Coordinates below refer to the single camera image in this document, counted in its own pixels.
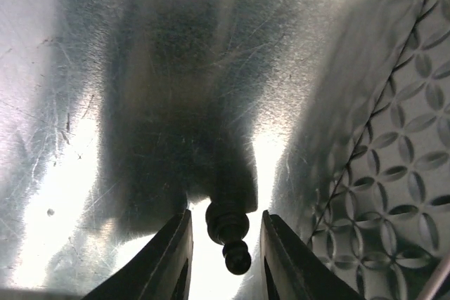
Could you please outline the black pawn chess piece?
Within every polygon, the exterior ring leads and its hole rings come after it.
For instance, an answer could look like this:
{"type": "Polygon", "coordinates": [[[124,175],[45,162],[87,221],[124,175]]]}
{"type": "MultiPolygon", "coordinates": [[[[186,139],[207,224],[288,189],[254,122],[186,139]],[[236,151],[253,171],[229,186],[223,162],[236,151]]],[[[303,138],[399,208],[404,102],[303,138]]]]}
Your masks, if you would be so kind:
{"type": "Polygon", "coordinates": [[[223,247],[227,270],[234,275],[248,272],[252,258],[243,239],[250,222],[243,209],[235,203],[211,202],[205,212],[205,221],[210,239],[223,247]]]}

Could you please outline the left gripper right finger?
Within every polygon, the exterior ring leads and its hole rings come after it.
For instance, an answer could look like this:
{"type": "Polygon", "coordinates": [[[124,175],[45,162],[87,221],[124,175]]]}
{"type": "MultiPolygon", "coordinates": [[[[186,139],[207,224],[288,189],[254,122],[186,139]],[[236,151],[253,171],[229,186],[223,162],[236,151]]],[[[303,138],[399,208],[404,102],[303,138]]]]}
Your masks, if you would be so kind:
{"type": "Polygon", "coordinates": [[[363,297],[333,274],[278,215],[264,211],[260,232],[264,299],[363,297]]]}

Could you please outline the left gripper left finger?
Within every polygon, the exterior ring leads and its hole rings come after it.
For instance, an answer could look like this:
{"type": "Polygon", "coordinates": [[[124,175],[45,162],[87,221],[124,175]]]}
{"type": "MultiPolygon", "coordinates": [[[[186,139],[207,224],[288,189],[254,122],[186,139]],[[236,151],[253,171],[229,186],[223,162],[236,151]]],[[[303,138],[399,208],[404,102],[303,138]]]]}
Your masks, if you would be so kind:
{"type": "Polygon", "coordinates": [[[173,216],[125,266],[84,300],[187,299],[191,283],[191,212],[173,216]]]}

